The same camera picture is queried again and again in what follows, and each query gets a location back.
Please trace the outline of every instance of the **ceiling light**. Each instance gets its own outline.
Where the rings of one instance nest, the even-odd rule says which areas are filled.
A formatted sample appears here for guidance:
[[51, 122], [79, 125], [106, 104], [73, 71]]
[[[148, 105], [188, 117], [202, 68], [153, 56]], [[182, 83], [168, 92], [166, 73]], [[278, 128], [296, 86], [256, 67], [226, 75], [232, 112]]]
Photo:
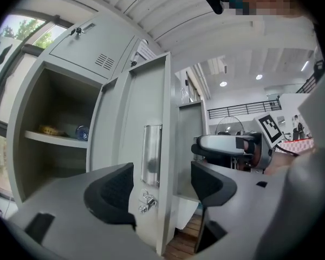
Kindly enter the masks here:
[[301, 69], [301, 71], [304, 71], [304, 69], [306, 68], [306, 66], [308, 65], [308, 63], [309, 63], [309, 61], [307, 61], [307, 62], [304, 64], [304, 66], [303, 66], [303, 68]]

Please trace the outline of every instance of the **tree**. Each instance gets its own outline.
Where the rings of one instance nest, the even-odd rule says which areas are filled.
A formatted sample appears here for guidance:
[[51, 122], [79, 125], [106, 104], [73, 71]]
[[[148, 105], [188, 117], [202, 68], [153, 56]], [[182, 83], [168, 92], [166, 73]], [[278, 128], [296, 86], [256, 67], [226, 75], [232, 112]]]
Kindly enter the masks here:
[[[1, 33], [4, 37], [11, 37], [15, 38], [16, 40], [24, 40], [27, 36], [29, 36], [33, 31], [38, 28], [38, 22], [37, 19], [31, 19], [30, 21], [27, 21], [24, 19], [19, 23], [19, 29], [17, 31], [17, 34], [15, 35], [12, 28], [9, 26], [6, 26]], [[53, 40], [51, 39], [52, 33], [47, 32], [42, 37], [40, 37], [37, 42], [34, 43], [35, 46], [41, 47], [41, 48], [47, 48]]]

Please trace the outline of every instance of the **locker vent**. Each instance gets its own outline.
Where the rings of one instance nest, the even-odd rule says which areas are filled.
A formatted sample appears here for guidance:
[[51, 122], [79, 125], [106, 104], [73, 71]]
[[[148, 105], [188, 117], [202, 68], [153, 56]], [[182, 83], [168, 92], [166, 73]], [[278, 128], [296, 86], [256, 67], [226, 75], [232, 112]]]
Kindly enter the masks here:
[[95, 63], [97, 65], [99, 65], [100, 67], [106, 68], [107, 70], [110, 70], [114, 61], [105, 56], [104, 54], [100, 54], [100, 56], [97, 58], [97, 60], [95, 61]]

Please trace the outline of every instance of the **wooden floor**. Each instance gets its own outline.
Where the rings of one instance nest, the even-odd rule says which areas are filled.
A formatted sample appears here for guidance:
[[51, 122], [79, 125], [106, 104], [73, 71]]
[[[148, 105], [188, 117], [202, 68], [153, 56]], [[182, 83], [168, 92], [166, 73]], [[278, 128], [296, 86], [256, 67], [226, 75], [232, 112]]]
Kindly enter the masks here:
[[201, 221], [201, 216], [194, 215], [183, 230], [176, 229], [173, 239], [166, 246], [163, 257], [167, 260], [181, 260], [192, 257], [199, 236]]

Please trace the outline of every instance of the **white ceiling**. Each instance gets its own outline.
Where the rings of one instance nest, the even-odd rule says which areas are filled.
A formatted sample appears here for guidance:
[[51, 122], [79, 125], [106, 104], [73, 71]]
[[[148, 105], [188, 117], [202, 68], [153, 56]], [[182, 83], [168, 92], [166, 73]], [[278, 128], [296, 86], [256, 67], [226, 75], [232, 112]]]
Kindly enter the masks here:
[[[301, 70], [312, 55], [311, 50], [304, 49], [255, 49], [224, 55], [200, 65], [211, 96], [214, 96], [235, 89], [304, 83], [313, 72], [313, 64]], [[261, 80], [256, 80], [258, 74], [263, 75]], [[223, 81], [227, 82], [226, 87], [220, 87]]]
[[[313, 25], [303, 17], [238, 16], [231, 9], [217, 16], [205, 0], [97, 1], [117, 8], [142, 27], [164, 51], [171, 51], [174, 72], [219, 55], [260, 57], [260, 51], [256, 51], [261, 49], [268, 49], [265, 64], [270, 66], [270, 61], [275, 61], [270, 54], [280, 53], [282, 48], [283, 62], [283, 57], [289, 57], [284, 48], [313, 50], [316, 46]], [[245, 56], [244, 50], [252, 52], [245, 52], [250, 54]], [[279, 64], [277, 70], [281, 69], [283, 66]]]

